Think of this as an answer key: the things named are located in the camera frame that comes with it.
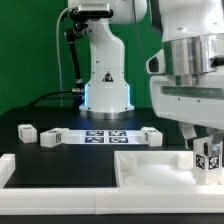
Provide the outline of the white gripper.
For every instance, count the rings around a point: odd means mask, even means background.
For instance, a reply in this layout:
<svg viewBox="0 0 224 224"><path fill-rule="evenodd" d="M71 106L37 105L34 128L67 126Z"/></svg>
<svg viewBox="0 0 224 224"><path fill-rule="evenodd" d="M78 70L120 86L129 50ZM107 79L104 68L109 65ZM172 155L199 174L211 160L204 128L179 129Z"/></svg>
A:
<svg viewBox="0 0 224 224"><path fill-rule="evenodd" d="M146 62L147 72L152 74L149 83L154 112L158 117L180 122L187 149L193 149L197 137L194 125L220 129L208 131L210 156L221 153L224 139L224 59L218 57L215 62L221 64L213 72L200 75L197 86L177 86L174 77L165 75L163 50Z"/></svg>

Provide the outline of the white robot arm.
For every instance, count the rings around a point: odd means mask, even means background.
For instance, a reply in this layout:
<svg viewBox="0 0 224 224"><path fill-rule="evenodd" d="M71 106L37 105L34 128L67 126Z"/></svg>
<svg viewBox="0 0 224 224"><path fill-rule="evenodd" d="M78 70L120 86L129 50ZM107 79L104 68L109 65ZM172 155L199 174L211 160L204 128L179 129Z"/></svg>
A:
<svg viewBox="0 0 224 224"><path fill-rule="evenodd" d="M91 78L81 109L115 116L133 109L124 80L124 44L111 24L136 23L146 14L162 36L147 60L157 116L176 120L188 148L196 125L207 128L202 152L217 156L224 139L224 0L68 0L76 32L90 41Z"/></svg>

